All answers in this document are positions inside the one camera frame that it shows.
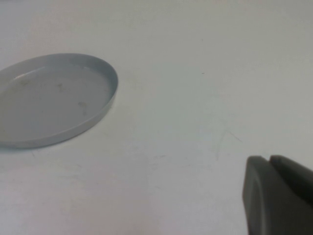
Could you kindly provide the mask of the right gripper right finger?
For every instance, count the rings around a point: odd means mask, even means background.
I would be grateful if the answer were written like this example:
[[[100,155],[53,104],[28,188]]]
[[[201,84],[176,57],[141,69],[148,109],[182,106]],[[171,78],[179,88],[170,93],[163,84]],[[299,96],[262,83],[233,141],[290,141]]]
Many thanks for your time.
[[[289,188],[310,206],[313,205],[313,171],[281,155],[272,155],[269,162]]]

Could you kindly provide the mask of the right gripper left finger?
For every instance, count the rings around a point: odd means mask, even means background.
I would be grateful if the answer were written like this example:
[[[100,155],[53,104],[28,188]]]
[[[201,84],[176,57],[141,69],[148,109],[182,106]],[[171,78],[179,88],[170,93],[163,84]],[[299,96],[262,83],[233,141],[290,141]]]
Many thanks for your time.
[[[313,233],[313,206],[298,197],[261,156],[247,159],[243,204],[250,235]]]

